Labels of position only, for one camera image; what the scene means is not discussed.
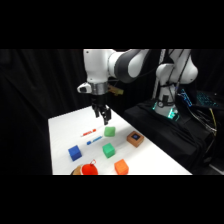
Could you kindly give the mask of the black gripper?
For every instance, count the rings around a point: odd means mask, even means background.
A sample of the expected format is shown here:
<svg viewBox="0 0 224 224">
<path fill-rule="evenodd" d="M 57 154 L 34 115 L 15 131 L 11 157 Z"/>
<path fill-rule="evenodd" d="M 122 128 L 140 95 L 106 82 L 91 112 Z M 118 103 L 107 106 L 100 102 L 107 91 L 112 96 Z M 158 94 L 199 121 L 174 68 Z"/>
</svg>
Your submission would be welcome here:
<svg viewBox="0 0 224 224">
<path fill-rule="evenodd" d="M 100 108 L 103 107 L 101 110 L 101 115 L 104 120 L 104 124 L 107 125 L 109 120 L 111 119 L 111 109 L 105 107 L 107 104 L 107 95 L 92 95 L 91 96 L 92 105 L 95 107 L 94 112 L 96 114 L 96 118 L 100 116 Z"/>
</svg>

